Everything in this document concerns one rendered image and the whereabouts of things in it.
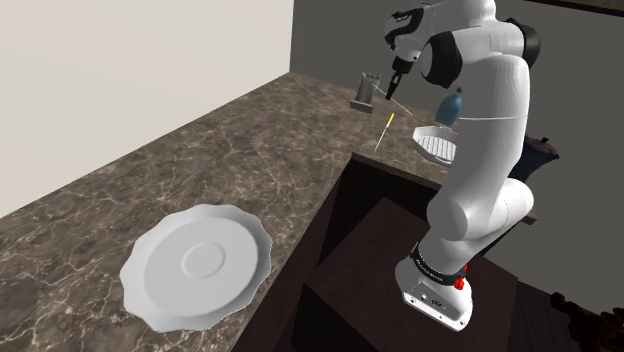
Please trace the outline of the thin white stick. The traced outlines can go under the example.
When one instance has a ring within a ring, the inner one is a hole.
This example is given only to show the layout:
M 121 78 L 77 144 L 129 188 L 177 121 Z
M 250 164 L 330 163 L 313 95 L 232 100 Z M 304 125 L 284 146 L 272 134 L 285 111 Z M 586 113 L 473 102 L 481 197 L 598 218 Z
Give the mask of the thin white stick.
M 382 89 L 378 86 L 378 84 L 373 84 L 373 87 L 374 87 L 377 91 L 379 91 L 379 92 L 380 92 L 380 93 L 384 96 L 384 98 L 386 97 L 387 93 L 386 93 L 386 92 L 384 92 L 384 91 L 383 91 L 383 90 L 382 90 Z M 395 105 L 397 105 L 398 107 L 400 107 L 400 108 L 401 108 L 403 111 L 405 111 L 408 115 L 413 116 L 413 113 L 412 113 L 410 110 L 408 110 L 405 106 L 403 106 L 402 104 L 400 104 L 399 102 L 397 102 L 394 98 L 389 98 L 389 101 L 393 102 Z

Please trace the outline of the grey castle-shaped holder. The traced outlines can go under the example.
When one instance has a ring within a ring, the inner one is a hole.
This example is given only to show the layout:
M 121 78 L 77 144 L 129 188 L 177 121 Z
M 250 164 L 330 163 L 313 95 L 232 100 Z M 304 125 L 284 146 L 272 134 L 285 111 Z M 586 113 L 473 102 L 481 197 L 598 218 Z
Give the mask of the grey castle-shaped holder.
M 373 94 L 380 80 L 381 77 L 379 75 L 362 72 L 356 96 L 350 101 L 350 108 L 371 114 L 373 112 Z

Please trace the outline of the teal bottle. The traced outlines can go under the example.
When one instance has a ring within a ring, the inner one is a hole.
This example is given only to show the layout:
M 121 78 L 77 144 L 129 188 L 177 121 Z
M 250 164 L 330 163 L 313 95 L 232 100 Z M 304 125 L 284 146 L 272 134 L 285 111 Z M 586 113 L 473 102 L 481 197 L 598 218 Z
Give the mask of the teal bottle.
M 461 94 L 462 89 L 458 87 L 452 95 L 443 99 L 435 114 L 437 123 L 451 126 L 457 120 L 463 104 Z

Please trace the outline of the white ridged dish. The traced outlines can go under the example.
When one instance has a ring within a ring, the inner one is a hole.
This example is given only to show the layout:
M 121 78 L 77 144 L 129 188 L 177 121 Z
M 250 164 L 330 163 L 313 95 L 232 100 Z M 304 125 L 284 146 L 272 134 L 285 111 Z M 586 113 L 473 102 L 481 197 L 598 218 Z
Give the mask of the white ridged dish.
M 458 134 L 446 127 L 416 127 L 412 140 L 414 148 L 427 160 L 449 167 L 456 154 Z

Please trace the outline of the dark robot stand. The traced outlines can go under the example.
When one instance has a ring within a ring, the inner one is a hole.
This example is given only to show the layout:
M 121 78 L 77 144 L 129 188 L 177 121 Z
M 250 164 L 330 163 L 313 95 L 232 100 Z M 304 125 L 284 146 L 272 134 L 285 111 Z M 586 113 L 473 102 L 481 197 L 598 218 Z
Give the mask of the dark robot stand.
M 427 224 L 381 199 L 306 280 L 296 352 L 507 352 L 517 279 L 477 255 L 468 264 L 474 309 L 454 332 L 405 304 L 395 280 Z

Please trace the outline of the white scalloped plate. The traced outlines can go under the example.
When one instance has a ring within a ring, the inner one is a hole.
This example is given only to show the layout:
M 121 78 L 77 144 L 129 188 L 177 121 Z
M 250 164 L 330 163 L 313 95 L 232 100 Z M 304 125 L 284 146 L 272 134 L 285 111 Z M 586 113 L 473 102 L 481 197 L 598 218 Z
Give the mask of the white scalloped plate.
M 271 271 L 272 239 L 234 205 L 165 216 L 122 266 L 124 309 L 152 330 L 204 331 L 247 307 Z

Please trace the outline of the yellow-handled thin tool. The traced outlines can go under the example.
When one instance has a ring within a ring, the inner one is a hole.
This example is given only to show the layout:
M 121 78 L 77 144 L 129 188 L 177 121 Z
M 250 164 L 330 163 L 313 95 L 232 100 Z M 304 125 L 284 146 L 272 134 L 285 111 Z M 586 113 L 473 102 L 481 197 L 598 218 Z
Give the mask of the yellow-handled thin tool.
M 386 134 L 387 130 L 389 129 L 389 127 L 390 127 L 390 125 L 391 125 L 391 123 L 392 123 L 392 120 L 393 120 L 394 116 L 395 116 L 395 113 L 394 113 L 394 112 L 392 112 L 392 113 L 390 114 L 390 116 L 389 116 L 389 118 L 388 118 L 388 120 L 387 120 L 387 122 L 386 122 L 385 126 L 384 126 L 384 129 L 383 129 L 383 131 L 382 131 L 382 133 L 381 133 L 381 135 L 380 135 L 380 137 L 379 137 L 379 139 L 378 139 L 378 141 L 377 141 L 376 145 L 375 145 L 375 148 L 374 148 L 373 153 L 376 153 L 376 152 L 377 152 L 377 150 L 378 150 L 378 148 L 379 148 L 379 146 L 380 146 L 380 144 L 381 144 L 381 142 L 382 142 L 382 140 L 383 140 L 383 138 L 384 138 L 384 136 L 385 136 L 385 134 Z

